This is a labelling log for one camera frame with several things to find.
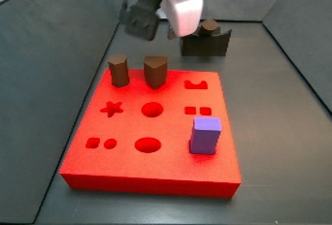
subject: arch-shaped hole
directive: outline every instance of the arch-shaped hole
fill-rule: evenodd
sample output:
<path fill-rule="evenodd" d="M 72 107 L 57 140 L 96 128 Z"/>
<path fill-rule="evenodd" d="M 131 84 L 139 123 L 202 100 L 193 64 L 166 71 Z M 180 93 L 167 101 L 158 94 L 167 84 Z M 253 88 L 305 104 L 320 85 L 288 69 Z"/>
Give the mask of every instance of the arch-shaped hole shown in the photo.
<path fill-rule="evenodd" d="M 115 139 L 107 139 L 103 143 L 103 147 L 106 149 L 114 149 L 116 147 L 116 140 Z"/>
<path fill-rule="evenodd" d="M 163 112 L 163 107 L 156 102 L 146 103 L 142 106 L 142 113 L 147 117 L 158 117 Z"/>
<path fill-rule="evenodd" d="M 185 89 L 207 89 L 207 82 L 203 80 L 201 83 L 193 83 L 185 80 Z"/>
<path fill-rule="evenodd" d="M 152 153 L 160 148 L 160 142 L 151 137 L 144 137 L 136 140 L 135 148 L 139 152 Z"/>

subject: hole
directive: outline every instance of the hole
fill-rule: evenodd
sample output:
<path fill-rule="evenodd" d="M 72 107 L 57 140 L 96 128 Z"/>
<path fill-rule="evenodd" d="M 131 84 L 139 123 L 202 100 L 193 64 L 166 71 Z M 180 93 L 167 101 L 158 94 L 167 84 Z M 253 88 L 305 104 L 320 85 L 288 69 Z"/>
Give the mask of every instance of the hole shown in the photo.
<path fill-rule="evenodd" d="M 106 107 L 100 109 L 102 113 L 107 113 L 107 117 L 112 117 L 115 113 L 123 113 L 123 110 L 120 109 L 122 102 L 118 103 L 106 103 Z"/>
<path fill-rule="evenodd" d="M 114 149 L 116 146 L 116 140 L 115 139 L 106 140 L 106 142 L 103 143 L 103 146 L 106 149 Z"/>
<path fill-rule="evenodd" d="M 87 143 L 85 143 L 85 147 L 95 149 L 99 147 L 99 142 L 100 142 L 99 138 L 89 138 Z"/>
<path fill-rule="evenodd" d="M 150 102 L 142 106 L 142 113 L 147 117 L 158 117 L 163 112 L 163 108 L 159 103 Z"/>
<path fill-rule="evenodd" d="M 185 114 L 195 114 L 195 107 L 185 107 Z"/>
<path fill-rule="evenodd" d="M 209 107 L 201 107 L 199 108 L 201 115 L 211 115 L 211 108 Z"/>
<path fill-rule="evenodd" d="M 160 148 L 160 142 L 151 137 L 144 137 L 136 140 L 135 148 L 139 152 L 152 153 Z"/>
<path fill-rule="evenodd" d="M 185 81 L 185 89 L 207 89 L 207 82 L 191 83 L 190 80 Z"/>

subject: white robot part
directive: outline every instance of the white robot part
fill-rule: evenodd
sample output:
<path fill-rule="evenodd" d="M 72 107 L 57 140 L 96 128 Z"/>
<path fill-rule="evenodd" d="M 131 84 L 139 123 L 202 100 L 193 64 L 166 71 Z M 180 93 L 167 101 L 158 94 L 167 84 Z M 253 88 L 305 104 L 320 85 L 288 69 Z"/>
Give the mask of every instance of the white robot part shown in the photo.
<path fill-rule="evenodd" d="M 202 0 L 162 0 L 160 8 L 178 37 L 191 34 L 198 26 Z"/>

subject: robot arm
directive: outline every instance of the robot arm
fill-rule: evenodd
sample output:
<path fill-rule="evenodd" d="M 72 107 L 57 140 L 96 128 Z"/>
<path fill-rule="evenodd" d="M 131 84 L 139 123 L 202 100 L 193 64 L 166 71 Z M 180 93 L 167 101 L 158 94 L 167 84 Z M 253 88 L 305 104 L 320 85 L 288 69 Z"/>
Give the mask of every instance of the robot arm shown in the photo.
<path fill-rule="evenodd" d="M 160 6 L 174 34 L 178 37 L 191 34 L 199 22 L 202 3 L 202 0 L 139 0 L 122 16 L 126 32 L 151 41 L 159 22 L 155 12 Z"/>

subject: star-shaped hole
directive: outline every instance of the star-shaped hole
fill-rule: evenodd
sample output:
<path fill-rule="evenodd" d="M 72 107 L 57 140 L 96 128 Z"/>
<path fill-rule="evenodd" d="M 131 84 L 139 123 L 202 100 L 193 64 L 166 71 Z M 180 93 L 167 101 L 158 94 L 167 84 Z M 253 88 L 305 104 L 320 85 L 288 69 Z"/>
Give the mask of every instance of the star-shaped hole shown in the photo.
<path fill-rule="evenodd" d="M 115 113 L 123 113 L 120 109 L 122 102 L 112 104 L 111 102 L 106 103 L 106 107 L 100 109 L 102 113 L 107 113 L 107 117 L 112 117 Z"/>

